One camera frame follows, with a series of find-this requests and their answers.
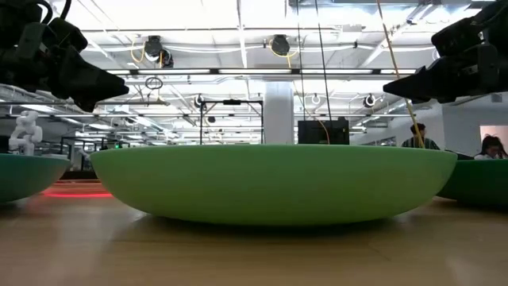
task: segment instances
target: person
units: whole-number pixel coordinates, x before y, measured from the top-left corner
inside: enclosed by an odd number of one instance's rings
[[[439,147],[437,146],[436,142],[434,142],[432,139],[428,139],[425,137],[425,125],[422,123],[417,123],[417,126],[418,129],[420,130],[421,139],[423,140],[425,148],[431,150],[439,150]],[[416,132],[416,129],[414,128],[414,125],[412,125],[410,129],[411,133],[413,134],[413,137],[404,141],[404,143],[402,143],[402,147],[421,148],[420,140],[418,139],[418,134]]]
[[[508,159],[508,154],[498,137],[487,135],[482,141],[482,152],[475,156],[475,160],[492,159]]]

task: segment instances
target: black monitor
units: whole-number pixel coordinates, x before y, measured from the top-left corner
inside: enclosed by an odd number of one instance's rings
[[[326,127],[332,145],[349,145],[349,121],[340,118],[322,122]],[[315,120],[298,122],[298,143],[299,144],[328,144],[326,132],[320,122]]]

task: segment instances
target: dark hair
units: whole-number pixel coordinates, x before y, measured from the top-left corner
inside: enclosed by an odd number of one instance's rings
[[[490,147],[497,146],[499,147],[499,155],[508,157],[508,154],[506,154],[505,148],[502,145],[501,140],[499,137],[487,135],[482,141],[482,152],[479,155],[485,155],[487,154],[487,149]]]
[[[425,124],[417,123],[416,125],[418,126],[418,130],[420,130],[420,131],[425,130]],[[416,135],[416,129],[414,128],[414,125],[412,125],[410,129],[411,129],[411,132],[413,133],[413,135]]]

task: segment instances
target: white ceiling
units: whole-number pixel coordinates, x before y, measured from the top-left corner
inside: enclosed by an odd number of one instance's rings
[[[56,12],[61,12],[64,0],[49,2]],[[164,46],[175,59],[175,68],[288,68],[287,59],[274,56],[269,48],[264,47],[275,34],[287,35],[294,51],[298,49],[298,38],[302,39],[302,62],[300,54],[295,53],[290,61],[293,68],[322,68],[323,57],[327,68],[393,68],[377,6],[373,5],[373,1],[354,2],[320,6],[317,17],[313,6],[300,7],[298,16],[296,9],[287,5],[287,0],[74,0],[67,20],[78,26],[89,41],[89,47],[82,52],[83,58],[104,69],[154,68],[154,63],[148,61],[137,63],[130,51],[134,47],[135,57],[140,58],[141,46],[149,35],[162,37]],[[383,5],[383,16],[393,35],[395,59],[400,68],[431,64],[437,54],[430,37],[446,25],[478,12],[468,9],[467,0],[443,3],[418,8],[421,12],[413,18],[414,25],[407,25],[406,20],[418,7],[415,1]],[[323,56],[318,22],[325,50]],[[329,80],[332,112],[372,112],[362,106],[362,99],[368,94],[385,97],[383,102],[378,101],[376,110],[390,108],[390,104],[397,102],[398,98],[383,93],[386,82],[354,76],[348,80]],[[295,80],[294,86],[294,95],[302,95],[301,80]],[[141,100],[139,95],[135,95],[134,86],[130,87],[129,95],[114,100]],[[321,98],[320,103],[325,101],[324,80],[304,80],[303,89],[306,92],[306,108],[314,112],[321,106],[318,111],[326,112],[322,109],[326,105],[312,103],[314,94]],[[228,79],[219,84],[188,84],[176,80],[172,85],[166,84],[158,95],[152,95],[153,100],[159,98],[169,102],[170,106],[128,106],[127,112],[192,113],[195,110],[188,106],[199,94],[216,100],[261,99],[264,91],[265,81],[262,79]],[[302,113],[300,101],[295,99],[294,102],[295,112]],[[106,112],[115,110],[110,107]],[[248,106],[234,109],[217,107],[219,111],[251,112],[248,122],[257,124],[259,121]],[[168,130],[175,126],[192,127],[183,119],[153,120]],[[124,129],[133,128],[122,123],[120,125]],[[227,118],[218,119],[217,124],[246,126],[246,121]]]

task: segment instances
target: metal frame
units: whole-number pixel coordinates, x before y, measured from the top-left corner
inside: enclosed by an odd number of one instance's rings
[[[206,111],[206,113],[210,112],[217,104],[224,104],[226,106],[236,106],[240,104],[248,104],[251,106],[251,103],[258,103],[261,105],[261,144],[264,143],[264,102],[263,100],[237,100],[237,99],[226,99],[226,100],[202,100],[199,105],[199,144],[203,145],[203,118],[206,114],[203,113],[204,106],[207,103],[211,103],[212,106]]]

